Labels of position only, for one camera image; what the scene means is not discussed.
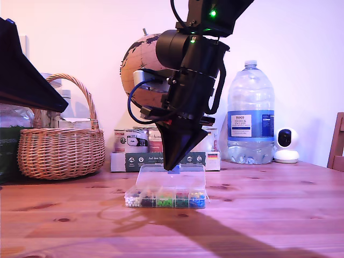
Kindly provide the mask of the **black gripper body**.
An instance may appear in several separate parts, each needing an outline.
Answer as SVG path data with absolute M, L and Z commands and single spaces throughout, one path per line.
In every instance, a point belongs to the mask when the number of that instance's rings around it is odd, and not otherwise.
M 188 69 L 141 69 L 141 123 L 166 127 L 212 126 L 209 107 L 216 77 Z

